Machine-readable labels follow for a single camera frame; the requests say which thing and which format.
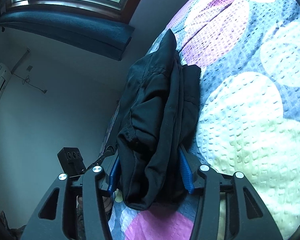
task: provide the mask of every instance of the silver bolt head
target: silver bolt head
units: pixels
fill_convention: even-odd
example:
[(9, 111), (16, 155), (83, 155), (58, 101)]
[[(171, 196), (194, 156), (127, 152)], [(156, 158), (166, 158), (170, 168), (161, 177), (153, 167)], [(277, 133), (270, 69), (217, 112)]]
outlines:
[(65, 180), (68, 176), (65, 173), (59, 175), (59, 180)]
[(242, 179), (244, 177), (244, 174), (240, 171), (236, 172), (235, 173), (235, 176), (238, 178), (238, 179)]
[(92, 170), (93, 170), (93, 172), (98, 173), (98, 172), (102, 171), (102, 167), (101, 166), (94, 166)]
[(210, 168), (209, 168), (209, 166), (208, 165), (201, 165), (200, 166), (200, 170), (202, 170), (202, 171), (208, 171)]

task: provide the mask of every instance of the black fabric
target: black fabric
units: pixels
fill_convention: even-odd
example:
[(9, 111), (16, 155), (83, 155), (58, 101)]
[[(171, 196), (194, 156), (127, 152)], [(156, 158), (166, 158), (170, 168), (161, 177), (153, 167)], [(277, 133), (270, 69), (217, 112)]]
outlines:
[(181, 66), (175, 49), (168, 30), (156, 52), (131, 66), (120, 101), (123, 200), (137, 210), (173, 198), (181, 179), (177, 147), (198, 119), (200, 68)]

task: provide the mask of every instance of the purple fabric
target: purple fabric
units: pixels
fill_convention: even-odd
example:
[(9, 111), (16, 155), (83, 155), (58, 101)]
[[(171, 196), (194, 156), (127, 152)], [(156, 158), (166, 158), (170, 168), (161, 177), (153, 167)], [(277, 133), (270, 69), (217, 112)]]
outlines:
[(182, 53), (187, 64), (203, 68), (229, 52), (244, 33), (248, 16), (249, 3), (234, 0), (194, 37), (186, 36)]
[(202, 28), (215, 17), (226, 10), (234, 0), (199, 0), (189, 13), (185, 22), (186, 37), (183, 40), (185, 46)]
[(185, 14), (189, 11), (192, 4), (195, 0), (189, 0), (183, 7), (177, 12), (177, 14), (171, 19), (171, 21), (166, 26), (166, 29), (171, 29), (172, 27), (175, 27), (178, 23), (182, 21)]
[(179, 212), (159, 205), (140, 212), (125, 231), (125, 240), (188, 240), (193, 223)]

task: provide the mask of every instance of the electrical wire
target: electrical wire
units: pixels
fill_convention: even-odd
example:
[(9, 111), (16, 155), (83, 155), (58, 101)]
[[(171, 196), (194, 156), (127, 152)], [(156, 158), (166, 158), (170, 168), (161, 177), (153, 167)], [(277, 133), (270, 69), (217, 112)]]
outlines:
[(22, 85), (24, 85), (25, 83), (27, 83), (28, 85), (30, 85), (30, 86), (32, 86), (32, 87), (38, 89), (38, 90), (41, 90), (41, 91), (43, 92), (43, 94), (45, 94), (45, 93), (47, 92), (46, 89), (45, 89), (45, 90), (42, 90), (42, 89), (40, 89), (40, 88), (38, 88), (38, 87), (36, 87), (36, 86), (30, 84), (30, 81), (31, 81), (31, 80), (30, 80), (30, 76), (29, 76), (29, 75), (27, 75), (25, 79), (24, 79), (24, 78), (21, 78), (20, 76), (14, 74), (14, 73), (13, 73), (13, 75), (15, 75), (15, 76), (17, 76), (18, 78), (22, 79)]

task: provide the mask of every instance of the bed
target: bed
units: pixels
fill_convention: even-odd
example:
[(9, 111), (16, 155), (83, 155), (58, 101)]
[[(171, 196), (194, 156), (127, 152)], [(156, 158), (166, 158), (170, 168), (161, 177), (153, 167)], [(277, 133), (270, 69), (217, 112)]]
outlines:
[[(181, 62), (201, 68), (189, 152), (218, 172), (243, 172), (288, 239), (300, 225), (300, 6), (295, 0), (189, 0), (148, 53), (168, 29)], [(120, 191), (115, 196), (114, 240), (189, 239), (195, 196), (141, 212), (128, 208)], [(224, 202), (220, 214), (223, 239)]]

